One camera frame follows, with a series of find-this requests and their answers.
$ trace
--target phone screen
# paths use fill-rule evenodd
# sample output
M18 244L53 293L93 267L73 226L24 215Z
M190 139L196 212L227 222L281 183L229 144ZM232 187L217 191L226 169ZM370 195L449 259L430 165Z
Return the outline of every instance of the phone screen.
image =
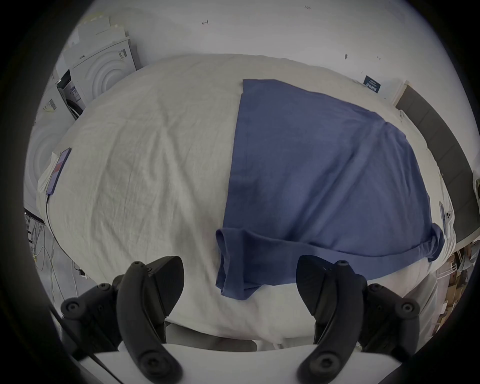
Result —
M72 150L71 148L67 148L60 154L59 160L57 161L57 165L53 169L52 175L50 176L50 181L48 182L48 188L47 188L48 196L53 194L53 191L55 190L55 186L57 185L57 181L60 176L60 172L63 169L63 166L67 161L68 155L70 154L71 150Z

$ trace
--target black sign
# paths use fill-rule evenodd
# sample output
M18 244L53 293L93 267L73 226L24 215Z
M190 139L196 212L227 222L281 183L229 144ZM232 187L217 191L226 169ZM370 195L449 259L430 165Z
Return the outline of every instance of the black sign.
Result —
M365 76L365 80L363 80L363 83L369 87L372 91L378 93L378 90L380 89L380 83L377 83L374 79L372 79L369 76Z

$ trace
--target label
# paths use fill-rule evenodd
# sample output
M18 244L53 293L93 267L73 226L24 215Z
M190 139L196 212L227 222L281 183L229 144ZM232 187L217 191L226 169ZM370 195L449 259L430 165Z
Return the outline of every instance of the label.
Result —
M56 106L55 103L53 102L53 99L50 99L50 101L48 101L48 102L43 106L43 110L44 110L45 112L54 112L56 109L57 109L57 106Z
M122 49L121 51L119 51L119 56L121 59L127 57L127 51L125 49Z
M363 83L369 87L372 91L378 93L378 90L380 89L380 83L376 82L374 79L372 79L369 76L365 76L365 80L363 80Z
M74 85L70 88L70 91L76 101L80 100L80 95L78 94L77 88L75 88Z

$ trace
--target dark panel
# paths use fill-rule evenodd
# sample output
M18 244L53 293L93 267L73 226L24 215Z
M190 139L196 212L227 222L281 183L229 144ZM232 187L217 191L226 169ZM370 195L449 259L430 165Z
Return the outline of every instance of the dark panel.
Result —
M445 122L433 108L430 108L421 123L417 125L417 128L425 138L426 142L428 142L439 130L448 129Z
M458 159L464 156L463 150L459 145L450 149L440 161L437 161L438 168L444 178L445 185L449 185L465 169L458 167Z
M429 141L427 141L427 145L437 163L442 160L447 152L453 147L457 146L460 148L460 145L458 144L455 136L453 136L452 131L450 131L446 125L444 129L439 129L436 134L433 135ZM461 163L459 163L457 159L452 160L455 161L457 166L461 166Z
M432 109L432 107L430 107L430 104L428 104L422 97L416 97L412 105L410 105L410 107L404 112L418 127L430 109Z
M406 111L408 110L408 108L410 108L410 106L412 105L412 103L415 101L416 98L417 98L417 92L415 92L411 87L407 86L405 88L405 91L402 97L400 98L400 100L396 105L397 109L401 109L406 113Z
M450 195L450 199L452 200L455 213L467 205L470 200L477 200L473 191L472 179L472 173L466 169L447 185L448 193Z
M438 164L455 211L456 240L461 241L480 227L467 158L440 115L413 88L407 86L396 107L418 127Z
M457 221L456 217L460 216L462 219ZM464 205L459 211L455 211L455 233L467 233L467 235L460 238L458 235L456 241L459 242L472 233L471 228L480 227L479 206L477 200L470 200L467 205Z

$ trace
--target mattress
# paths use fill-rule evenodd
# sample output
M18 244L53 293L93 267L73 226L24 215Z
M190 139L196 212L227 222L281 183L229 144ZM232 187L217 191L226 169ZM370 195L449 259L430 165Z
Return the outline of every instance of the mattress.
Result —
M69 159L48 203L51 230L94 281L111 282L136 260L178 255L183 293L168 320L214 336L283 343L313 336L314 319L295 284L262 286L247 300L220 295L215 231L222 227L243 79L276 79L374 111L399 128L417 158L432 222L447 234L440 256L372 280L404 296L455 245L451 202L422 135L376 93L325 68L246 55L189 55L159 61L94 100L65 134L40 178L46 220L49 176Z

